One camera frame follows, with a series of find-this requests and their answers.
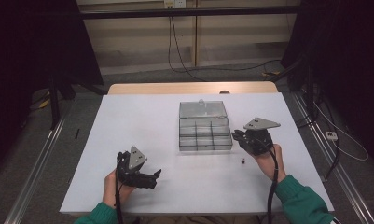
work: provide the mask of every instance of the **green sleeve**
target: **green sleeve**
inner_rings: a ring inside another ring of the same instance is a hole
[[[292,224],[328,224],[334,217],[326,203],[311,188],[304,187],[288,175],[276,188],[285,216]]]
[[[105,203],[98,203],[88,216],[80,217],[74,224],[116,224],[117,222],[115,209]]]

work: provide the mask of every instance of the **plastic storage box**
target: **plastic storage box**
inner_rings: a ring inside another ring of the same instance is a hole
[[[231,150],[227,112],[222,101],[181,102],[180,151]]]

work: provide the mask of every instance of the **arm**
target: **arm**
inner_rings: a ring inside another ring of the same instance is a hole
[[[117,223],[117,212],[115,210],[115,183],[117,181],[115,170],[104,180],[103,202],[97,206],[86,217],[80,217],[75,224],[111,224]],[[135,187],[123,185],[119,190],[120,204],[123,205],[135,190]]]
[[[273,146],[273,153],[279,165],[278,186],[276,195],[282,201],[285,216],[293,224],[329,224],[334,217],[328,213],[326,203],[311,188],[303,187],[297,180],[286,175],[282,149],[279,145]],[[253,156],[262,172],[273,179],[274,161],[269,153]]]

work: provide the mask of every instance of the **triangular metal plate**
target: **triangular metal plate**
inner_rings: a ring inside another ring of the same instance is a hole
[[[280,123],[273,122],[267,119],[261,119],[261,118],[254,118],[250,122],[248,122],[246,125],[244,125],[244,129],[247,130],[264,130],[269,128],[275,128],[280,127]]]
[[[148,158],[137,147],[131,147],[131,157],[129,159],[129,169],[139,166],[146,162]]]

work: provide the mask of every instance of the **wall outlet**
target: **wall outlet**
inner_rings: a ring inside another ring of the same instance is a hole
[[[164,0],[164,8],[174,8],[174,0]]]
[[[186,8],[187,0],[174,0],[174,8]]]
[[[326,139],[331,141],[338,141],[338,136],[335,132],[326,132]]]

